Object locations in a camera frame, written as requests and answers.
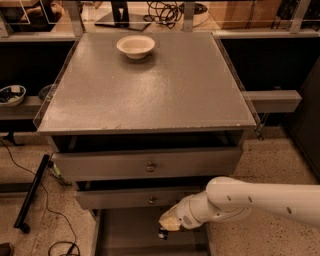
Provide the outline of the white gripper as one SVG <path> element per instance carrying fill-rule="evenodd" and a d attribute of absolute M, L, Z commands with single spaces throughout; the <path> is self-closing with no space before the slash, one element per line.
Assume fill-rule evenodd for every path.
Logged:
<path fill-rule="evenodd" d="M 159 219 L 161 227 L 167 231 L 178 231 L 181 228 L 197 228 L 199 222 L 191 211 L 191 196 L 182 199 L 176 206 L 163 213 Z"/>

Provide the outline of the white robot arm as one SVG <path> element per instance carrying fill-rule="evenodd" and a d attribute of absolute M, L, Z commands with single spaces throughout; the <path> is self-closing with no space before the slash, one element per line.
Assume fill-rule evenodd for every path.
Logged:
<path fill-rule="evenodd" d="M 217 177 L 204 191 L 184 197 L 165 212 L 159 223 L 167 231 L 194 229 L 206 222 L 241 220 L 254 208 L 319 226 L 320 186 L 248 183 Z"/>

